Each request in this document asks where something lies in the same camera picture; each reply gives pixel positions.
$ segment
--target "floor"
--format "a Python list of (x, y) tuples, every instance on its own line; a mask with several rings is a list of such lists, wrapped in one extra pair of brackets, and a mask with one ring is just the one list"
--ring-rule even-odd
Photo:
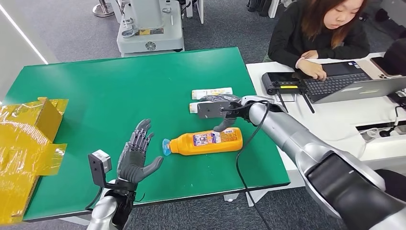
[[(17, 0), (22, 12), (62, 62), (118, 58), (118, 24), (114, 17), (97, 18), (91, 9), (96, 0)], [(186, 50), (237, 46), (245, 63), (261, 62), (269, 40), (283, 11), (277, 18), (262, 18), (246, 9), (247, 0), (206, 0), (205, 24), (197, 16), (184, 19)], [(378, 9), (379, 1), (370, 1), (368, 12)], [(393, 22), (366, 22), (371, 52), (383, 52), (400, 33)], [(339, 230), (341, 220), (325, 214), (304, 188), (269, 192), (258, 202), (272, 229)], [(140, 207), (133, 210), (131, 230), (264, 230), (254, 208), (242, 195), (225, 202), (222, 196)], [(0, 230), (82, 230), (85, 226), (61, 220), (22, 223)]]

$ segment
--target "woman's hand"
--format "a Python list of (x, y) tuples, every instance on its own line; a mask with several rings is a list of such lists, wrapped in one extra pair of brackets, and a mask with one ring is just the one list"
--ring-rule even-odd
[(316, 50), (309, 50), (303, 53), (301, 57), (304, 57), (305, 59), (317, 59), (318, 53)]
[(314, 79), (325, 80), (327, 77), (326, 72), (324, 72), (323, 67), (320, 64), (301, 59), (297, 63), (298, 68), (303, 71), (303, 73), (309, 75)]

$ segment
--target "white machine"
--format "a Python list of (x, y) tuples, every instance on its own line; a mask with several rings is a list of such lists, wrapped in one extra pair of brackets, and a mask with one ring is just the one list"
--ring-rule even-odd
[(184, 50), (182, 17), (177, 0), (116, 0), (122, 57)]

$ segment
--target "laptop keyboard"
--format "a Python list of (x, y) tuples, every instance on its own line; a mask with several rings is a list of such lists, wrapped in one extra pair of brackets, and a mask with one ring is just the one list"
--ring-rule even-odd
[(351, 74), (336, 77), (327, 77), (325, 81), (315, 79), (305, 79), (304, 83), (307, 86), (308, 94), (312, 101), (315, 98), (321, 99), (329, 94), (337, 92), (344, 87), (356, 82), (356, 81), (368, 81), (370, 77), (364, 73)]

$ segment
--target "green table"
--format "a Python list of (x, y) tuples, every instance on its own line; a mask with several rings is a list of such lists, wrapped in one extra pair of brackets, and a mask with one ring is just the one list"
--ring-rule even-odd
[[(124, 143), (143, 118), (151, 118), (155, 136), (147, 163), (163, 156), (163, 138), (210, 130), (220, 119), (199, 119), (189, 113), (193, 89), (232, 87), (239, 96), (255, 91), (238, 48), (189, 51), (120, 59), (102, 59), (24, 67), (10, 88), (5, 104), (37, 97), (69, 99), (55, 143), (68, 148), (55, 176), (41, 177), (24, 220), (79, 215), (94, 198), (87, 155), (98, 149), (116, 164)], [(236, 124), (247, 139), (255, 127), (243, 119)], [(186, 197), (242, 191), (235, 168), (235, 152), (197, 156), (171, 154), (161, 168), (142, 181), (137, 199), (168, 202)], [(275, 144), (259, 132), (240, 157), (249, 187), (287, 185), (289, 177)]]

